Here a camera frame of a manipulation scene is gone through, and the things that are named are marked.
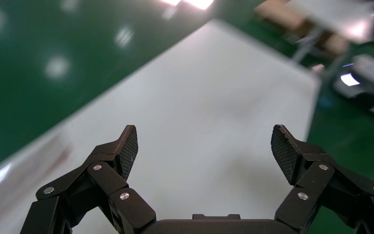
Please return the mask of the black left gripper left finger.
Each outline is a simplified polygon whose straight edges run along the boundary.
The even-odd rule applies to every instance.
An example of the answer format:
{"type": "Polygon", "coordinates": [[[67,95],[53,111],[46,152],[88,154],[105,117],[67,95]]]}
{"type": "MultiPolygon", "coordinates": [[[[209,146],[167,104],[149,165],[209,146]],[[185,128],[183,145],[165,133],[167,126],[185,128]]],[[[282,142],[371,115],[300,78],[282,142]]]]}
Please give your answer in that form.
{"type": "Polygon", "coordinates": [[[127,183],[138,153],[137,131],[96,146],[76,169],[42,186],[22,226],[23,234],[70,234],[85,214],[99,208],[121,234],[140,234],[155,211],[127,183]]]}

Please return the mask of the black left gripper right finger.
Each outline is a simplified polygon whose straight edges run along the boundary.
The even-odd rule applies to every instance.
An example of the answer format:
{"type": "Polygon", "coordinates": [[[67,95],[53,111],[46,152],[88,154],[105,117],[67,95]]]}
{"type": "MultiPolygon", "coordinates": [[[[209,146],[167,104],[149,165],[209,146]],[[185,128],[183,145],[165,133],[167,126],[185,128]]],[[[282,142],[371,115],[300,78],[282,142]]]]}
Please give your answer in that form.
{"type": "Polygon", "coordinates": [[[318,145],[297,140],[284,125],[273,127],[271,151],[292,186],[276,221],[304,234],[324,207],[356,234],[374,234],[373,180],[341,166],[318,145]]]}

